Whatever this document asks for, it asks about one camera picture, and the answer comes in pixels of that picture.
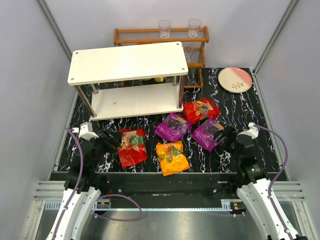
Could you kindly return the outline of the orange mango candy bag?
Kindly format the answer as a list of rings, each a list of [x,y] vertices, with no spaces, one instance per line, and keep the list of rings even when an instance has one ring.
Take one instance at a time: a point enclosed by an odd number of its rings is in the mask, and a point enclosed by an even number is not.
[[[170,142],[156,145],[156,154],[164,177],[190,168],[189,162],[184,155],[183,142]]]

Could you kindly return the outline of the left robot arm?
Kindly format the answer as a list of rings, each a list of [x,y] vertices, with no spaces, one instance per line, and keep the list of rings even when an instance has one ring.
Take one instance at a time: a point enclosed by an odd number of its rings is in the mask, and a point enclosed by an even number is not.
[[[48,240],[78,240],[91,212],[101,195],[107,190],[105,176],[95,169],[107,152],[115,151],[121,145],[120,131],[102,129],[102,135],[79,142],[75,129],[67,128],[77,146],[77,152],[67,173],[62,201],[53,226],[46,237]]]

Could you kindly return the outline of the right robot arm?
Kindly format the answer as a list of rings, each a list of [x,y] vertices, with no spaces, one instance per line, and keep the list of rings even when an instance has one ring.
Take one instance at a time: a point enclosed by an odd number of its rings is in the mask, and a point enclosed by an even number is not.
[[[263,240],[306,240],[282,209],[273,190],[275,180],[256,158],[254,139],[259,129],[254,123],[242,132],[228,126],[215,137],[235,160],[236,175],[228,181],[226,192],[244,203]]]

